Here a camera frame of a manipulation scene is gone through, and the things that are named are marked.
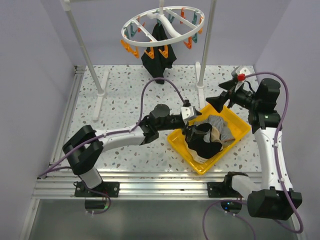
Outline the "plain black underwear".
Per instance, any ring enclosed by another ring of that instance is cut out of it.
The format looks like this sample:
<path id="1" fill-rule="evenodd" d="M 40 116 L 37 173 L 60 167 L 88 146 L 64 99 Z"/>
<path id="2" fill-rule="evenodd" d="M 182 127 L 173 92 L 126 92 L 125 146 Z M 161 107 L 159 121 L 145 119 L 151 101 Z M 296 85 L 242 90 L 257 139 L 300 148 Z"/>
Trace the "plain black underwear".
<path id="1" fill-rule="evenodd" d="M 194 141 L 186 142 L 187 151 L 191 154 L 193 160 L 199 164 L 206 163 L 209 159 L 223 150 L 223 144 L 209 143 L 206 141 L 207 133 L 212 129 L 209 123 L 197 125 L 200 137 Z"/>

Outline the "beige underwear navy trim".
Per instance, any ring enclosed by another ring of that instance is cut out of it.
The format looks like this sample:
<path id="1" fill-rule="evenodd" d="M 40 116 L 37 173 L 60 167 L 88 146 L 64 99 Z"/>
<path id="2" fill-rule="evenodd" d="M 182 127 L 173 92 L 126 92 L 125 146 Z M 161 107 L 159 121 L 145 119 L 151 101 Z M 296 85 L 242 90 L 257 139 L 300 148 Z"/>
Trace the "beige underwear navy trim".
<path id="1" fill-rule="evenodd" d="M 216 143 L 222 145 L 222 141 L 220 139 L 220 132 L 216 127 L 212 127 L 211 130 L 206 134 L 206 141 L 208 143 Z"/>

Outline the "grey striped underwear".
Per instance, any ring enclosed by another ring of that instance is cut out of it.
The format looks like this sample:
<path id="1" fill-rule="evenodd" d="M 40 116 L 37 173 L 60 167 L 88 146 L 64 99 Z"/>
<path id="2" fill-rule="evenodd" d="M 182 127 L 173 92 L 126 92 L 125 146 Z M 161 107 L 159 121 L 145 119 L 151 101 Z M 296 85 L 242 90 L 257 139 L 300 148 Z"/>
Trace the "grey striped underwear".
<path id="1" fill-rule="evenodd" d="M 223 146 L 229 146 L 235 141 L 235 137 L 229 129 L 228 123 L 221 116 L 209 115 L 206 119 L 196 121 L 194 124 L 196 126 L 210 124 L 212 127 L 216 127 L 220 132 L 220 140 Z"/>

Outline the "black pinstriped underwear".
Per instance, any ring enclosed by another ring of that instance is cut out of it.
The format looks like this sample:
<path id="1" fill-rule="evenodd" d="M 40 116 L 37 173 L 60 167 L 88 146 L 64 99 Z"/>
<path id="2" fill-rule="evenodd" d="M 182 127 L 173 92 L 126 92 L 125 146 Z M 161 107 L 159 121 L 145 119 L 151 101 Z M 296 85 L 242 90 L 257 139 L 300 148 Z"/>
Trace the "black pinstriped underwear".
<path id="1" fill-rule="evenodd" d="M 153 28 L 152 36 L 157 41 L 164 41 L 168 39 L 163 25 L 159 25 L 158 23 L 156 23 Z M 170 44 L 147 47 L 141 56 L 142 65 L 153 79 L 163 78 L 165 69 L 171 69 L 176 60 L 177 57 Z"/>

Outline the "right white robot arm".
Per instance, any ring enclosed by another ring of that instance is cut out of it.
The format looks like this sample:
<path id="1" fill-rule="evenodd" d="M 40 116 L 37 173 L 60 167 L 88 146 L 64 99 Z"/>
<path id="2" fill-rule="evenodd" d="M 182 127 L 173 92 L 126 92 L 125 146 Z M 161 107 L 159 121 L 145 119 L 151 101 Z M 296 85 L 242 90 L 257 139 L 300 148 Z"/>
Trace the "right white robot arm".
<path id="1" fill-rule="evenodd" d="M 229 107 L 237 104 L 248 110 L 248 122 L 258 145 L 262 180 L 257 185 L 247 174 L 230 171 L 215 190 L 231 197 L 239 193 L 246 199 L 251 217 L 288 220 L 303 198 L 300 192 L 294 191 L 284 160 L 282 122 L 275 110 L 281 85 L 274 79 L 264 78 L 252 93 L 238 84 L 238 80 L 220 83 L 219 87 L 224 91 L 206 101 L 218 113 L 225 102 L 229 102 Z"/>

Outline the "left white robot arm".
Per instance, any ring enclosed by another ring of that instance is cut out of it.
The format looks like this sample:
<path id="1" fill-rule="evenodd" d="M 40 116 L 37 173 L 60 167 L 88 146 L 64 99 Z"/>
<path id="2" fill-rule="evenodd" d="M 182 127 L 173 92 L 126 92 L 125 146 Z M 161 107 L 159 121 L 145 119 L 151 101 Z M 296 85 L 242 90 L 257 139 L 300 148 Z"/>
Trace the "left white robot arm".
<path id="1" fill-rule="evenodd" d="M 149 144 L 159 138 L 160 131 L 190 130 L 189 121 L 202 113 L 185 103 L 179 114 L 170 114 L 170 108 L 158 104 L 137 124 L 114 130 L 94 130 L 91 125 L 81 127 L 62 147 L 74 175 L 84 182 L 92 196 L 103 193 L 104 184 L 95 164 L 101 153 L 124 147 Z"/>

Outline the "white round clip hanger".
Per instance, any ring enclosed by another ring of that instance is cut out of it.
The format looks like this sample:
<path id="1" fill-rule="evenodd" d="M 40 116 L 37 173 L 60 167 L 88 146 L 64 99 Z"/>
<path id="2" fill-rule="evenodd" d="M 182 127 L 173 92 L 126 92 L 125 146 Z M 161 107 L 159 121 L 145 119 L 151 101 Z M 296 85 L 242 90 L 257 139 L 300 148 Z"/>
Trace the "white round clip hanger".
<path id="1" fill-rule="evenodd" d="M 154 59 L 159 53 L 168 59 L 170 45 L 182 42 L 192 49 L 203 32 L 205 14 L 191 6 L 165 6 L 163 0 L 159 7 L 145 11 L 128 20 L 121 29 L 120 40 L 124 49 L 140 57 L 139 48 L 145 48 L 144 54 Z"/>

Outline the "right white rack pole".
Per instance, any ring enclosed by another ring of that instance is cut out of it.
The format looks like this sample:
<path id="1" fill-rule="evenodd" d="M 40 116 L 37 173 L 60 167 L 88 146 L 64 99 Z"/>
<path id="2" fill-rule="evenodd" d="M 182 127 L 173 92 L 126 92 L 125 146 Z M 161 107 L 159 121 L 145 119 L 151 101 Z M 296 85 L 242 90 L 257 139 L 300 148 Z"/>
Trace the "right white rack pole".
<path id="1" fill-rule="evenodd" d="M 199 69 L 199 74 L 197 75 L 197 83 L 196 83 L 196 87 L 198 89 L 204 88 L 204 75 L 205 75 L 208 53 L 210 48 L 210 41 L 211 41 L 216 5 L 217 5 L 217 1 L 212 0 L 210 3 L 209 17 L 207 20 L 207 28 L 206 28 L 202 60 L 201 62 L 196 62 L 195 64 L 196 69 Z"/>

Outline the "white rack pole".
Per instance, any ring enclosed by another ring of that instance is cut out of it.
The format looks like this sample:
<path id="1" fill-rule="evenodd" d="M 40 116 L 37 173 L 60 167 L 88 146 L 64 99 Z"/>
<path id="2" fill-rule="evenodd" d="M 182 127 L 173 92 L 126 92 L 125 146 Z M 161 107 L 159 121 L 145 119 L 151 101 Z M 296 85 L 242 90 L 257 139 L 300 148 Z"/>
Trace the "white rack pole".
<path id="1" fill-rule="evenodd" d="M 71 9 L 71 6 L 70 6 L 71 1 L 70 0 L 60 0 L 60 4 L 61 4 L 64 12 L 66 13 L 66 15 L 68 17 L 69 23 L 70 23 L 70 25 L 72 27 L 72 30 L 73 30 L 74 35 L 76 37 L 76 40 L 77 40 L 77 42 L 79 44 L 79 47 L 80 47 L 80 50 L 81 50 L 82 55 L 84 57 L 84 60 L 86 62 L 86 65 L 88 66 L 89 72 L 90 72 L 91 77 L 93 79 L 93 82 L 94 82 L 94 84 L 96 86 L 97 93 L 102 93 L 103 90 L 101 88 L 101 84 L 100 84 L 100 82 L 98 80 L 97 74 L 96 74 L 95 69 L 94 69 L 93 64 L 92 64 L 92 61 L 90 59 L 90 56 L 89 56 L 88 51 L 86 49 L 85 43 L 84 43 L 83 38 L 81 36 L 80 30 L 79 30 L 79 28 L 77 26 L 76 20 L 74 18 L 73 13 L 72 13 L 72 9 Z"/>
<path id="2" fill-rule="evenodd" d="M 217 5 L 217 1 L 212 0 L 210 3 L 209 17 L 207 20 L 207 28 L 206 28 L 202 60 L 201 62 L 196 62 L 195 64 L 196 69 L 199 69 L 199 74 L 197 75 L 197 83 L 196 83 L 196 87 L 198 89 L 204 88 L 204 75 L 205 75 L 208 53 L 210 48 L 210 41 L 211 41 L 216 5 Z"/>

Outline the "yellow plastic tray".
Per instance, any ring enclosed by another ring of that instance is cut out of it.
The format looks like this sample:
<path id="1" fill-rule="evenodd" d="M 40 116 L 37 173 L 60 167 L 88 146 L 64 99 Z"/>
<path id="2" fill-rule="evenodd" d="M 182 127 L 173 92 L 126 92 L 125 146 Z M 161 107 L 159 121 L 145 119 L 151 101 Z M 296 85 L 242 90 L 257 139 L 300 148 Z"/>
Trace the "yellow plastic tray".
<path id="1" fill-rule="evenodd" d="M 201 109 L 200 112 L 202 113 L 202 115 L 192 120 L 190 122 L 191 124 L 193 124 L 194 122 L 203 121 L 210 115 L 220 116 L 227 122 L 227 126 L 230 129 L 232 135 L 235 137 L 235 141 L 203 164 L 194 161 L 192 155 L 188 152 L 185 143 L 185 136 L 182 134 L 182 131 L 180 129 L 176 129 L 172 133 L 170 133 L 167 137 L 167 141 L 169 142 L 171 147 L 184 159 L 184 161 L 193 168 L 196 173 L 198 173 L 199 175 L 203 175 L 208 172 L 221 158 L 223 158 L 243 137 L 245 137 L 251 130 L 251 127 L 226 106 L 224 106 L 223 110 L 218 113 L 211 105 L 208 104 L 203 109 Z"/>

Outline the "left white rack pole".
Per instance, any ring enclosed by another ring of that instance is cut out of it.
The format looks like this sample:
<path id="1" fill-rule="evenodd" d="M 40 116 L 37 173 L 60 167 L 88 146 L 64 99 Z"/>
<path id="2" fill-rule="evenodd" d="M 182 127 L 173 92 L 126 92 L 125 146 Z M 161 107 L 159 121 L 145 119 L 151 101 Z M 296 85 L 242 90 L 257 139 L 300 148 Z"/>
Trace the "left white rack pole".
<path id="1" fill-rule="evenodd" d="M 73 30 L 74 35 L 76 37 L 76 40 L 77 40 L 77 42 L 79 44 L 79 47 L 80 47 L 80 50 L 81 50 L 82 55 L 84 57 L 84 60 L 86 62 L 86 65 L 88 66 L 89 72 L 90 72 L 91 77 L 93 79 L 93 82 L 94 82 L 94 84 L 96 86 L 97 93 L 102 93 L 103 90 L 101 88 L 101 84 L 100 84 L 100 82 L 98 80 L 97 74 L 96 74 L 95 69 L 94 69 L 93 64 L 92 64 L 92 61 L 90 59 L 90 56 L 89 56 L 88 51 L 86 49 L 85 43 L 84 43 L 83 38 L 81 36 L 80 30 L 79 30 L 79 28 L 77 26 L 76 20 L 74 18 L 73 13 L 72 13 L 72 9 L 71 9 L 71 6 L 70 6 L 71 1 L 70 0 L 60 0 L 60 4 L 61 4 L 64 12 L 66 13 L 66 15 L 68 17 L 69 23 L 70 23 L 70 25 L 72 27 L 72 30 Z"/>

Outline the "aluminium rail frame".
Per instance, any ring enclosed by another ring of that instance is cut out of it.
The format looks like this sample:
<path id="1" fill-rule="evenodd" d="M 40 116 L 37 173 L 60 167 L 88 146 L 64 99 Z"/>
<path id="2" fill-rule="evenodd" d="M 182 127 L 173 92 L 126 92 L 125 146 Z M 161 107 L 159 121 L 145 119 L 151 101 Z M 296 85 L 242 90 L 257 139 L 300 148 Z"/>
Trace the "aluminium rail frame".
<path id="1" fill-rule="evenodd" d="M 218 95 L 221 91 L 219 83 L 229 79 L 233 69 L 231 65 L 208 66 L 205 75 L 209 81 L 203 89 L 204 97 Z M 104 71 L 109 70 L 106 99 L 99 119 L 92 120 L 95 108 L 93 78 L 86 66 L 79 66 L 51 164 L 63 156 L 63 144 L 81 126 L 91 124 L 106 129 L 132 125 L 139 116 L 140 103 L 144 103 L 145 112 L 158 103 L 177 109 L 180 97 L 185 97 L 200 108 L 194 65 L 175 65 L 164 72 L 174 86 L 148 83 L 150 76 L 141 65 L 96 65 L 94 70 L 100 82 Z M 102 178 L 107 182 L 119 182 L 120 200 L 206 200 L 207 183 L 221 181 L 231 171 L 247 173 L 253 182 L 262 183 L 261 160 L 253 133 L 248 132 L 205 174 L 195 172 L 172 148 L 167 141 L 169 134 L 169 131 L 161 133 L 156 141 L 142 148 L 123 146 L 111 150 L 98 160 L 96 167 Z M 75 201 L 73 183 L 77 180 L 70 170 L 62 169 L 36 181 L 21 234 L 23 240 L 34 239 L 37 232 L 45 240 L 57 232 L 62 220 L 54 219 L 49 213 L 41 216 L 40 205 L 45 201 Z"/>

